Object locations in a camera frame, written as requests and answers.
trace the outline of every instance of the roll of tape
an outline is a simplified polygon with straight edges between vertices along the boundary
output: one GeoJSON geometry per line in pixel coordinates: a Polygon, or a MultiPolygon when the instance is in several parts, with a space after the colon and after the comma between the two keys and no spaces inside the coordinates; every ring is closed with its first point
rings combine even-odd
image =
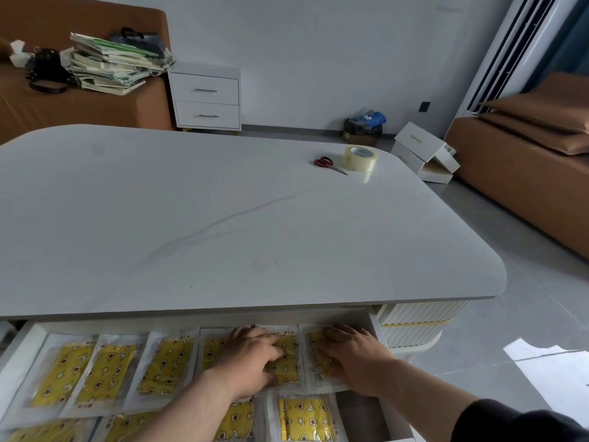
{"type": "Polygon", "coordinates": [[[378,153],[362,145],[349,145],[343,153],[343,167],[354,172],[371,172],[377,160],[378,153]]]}

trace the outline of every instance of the sofa backrest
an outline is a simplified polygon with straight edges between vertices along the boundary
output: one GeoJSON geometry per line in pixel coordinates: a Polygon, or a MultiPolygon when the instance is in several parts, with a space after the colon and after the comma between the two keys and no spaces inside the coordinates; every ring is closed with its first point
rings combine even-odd
{"type": "Polygon", "coordinates": [[[107,38],[122,27],[158,32],[169,49],[166,13],[148,7],[96,0],[0,0],[0,39],[22,40],[61,51],[72,46],[70,32],[107,38]]]}

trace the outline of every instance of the forearm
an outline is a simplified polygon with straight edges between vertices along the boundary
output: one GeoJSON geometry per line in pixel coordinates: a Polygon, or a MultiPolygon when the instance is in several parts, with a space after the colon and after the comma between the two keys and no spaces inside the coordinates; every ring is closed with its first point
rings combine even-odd
{"type": "Polygon", "coordinates": [[[458,417],[478,400],[402,360],[387,366],[385,396],[428,442],[449,442],[458,417]]]}
{"type": "Polygon", "coordinates": [[[204,371],[133,442],[210,442],[231,402],[231,393],[217,372],[204,371]]]}

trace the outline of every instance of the hand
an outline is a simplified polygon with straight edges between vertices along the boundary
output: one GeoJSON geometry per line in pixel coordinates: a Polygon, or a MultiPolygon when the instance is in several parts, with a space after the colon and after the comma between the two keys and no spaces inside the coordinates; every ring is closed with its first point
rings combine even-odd
{"type": "Polygon", "coordinates": [[[264,372],[264,366],[284,355],[273,344],[280,334],[269,334],[262,327],[238,327],[219,353],[210,371],[216,372],[229,387],[232,401],[251,397],[265,386],[275,384],[276,376],[264,372]]]}
{"type": "Polygon", "coordinates": [[[388,347],[364,329],[357,331],[336,324],[324,333],[326,339],[317,341],[319,349],[342,364],[342,367],[332,367],[329,374],[358,394],[381,396],[385,392],[385,373],[395,361],[388,347]]]}

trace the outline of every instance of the gray baseboard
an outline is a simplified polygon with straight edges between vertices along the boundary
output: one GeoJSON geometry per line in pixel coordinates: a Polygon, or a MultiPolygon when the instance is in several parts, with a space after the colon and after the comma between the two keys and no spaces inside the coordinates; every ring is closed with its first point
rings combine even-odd
{"type": "MultiPolygon", "coordinates": [[[[326,137],[340,137],[342,130],[322,130],[318,128],[297,128],[297,127],[278,127],[278,126],[254,126],[253,124],[242,124],[241,129],[249,132],[267,132],[267,133],[290,133],[293,135],[311,135],[311,136],[326,136],[326,137]]],[[[394,140],[396,134],[384,133],[382,139],[394,140]]]]}

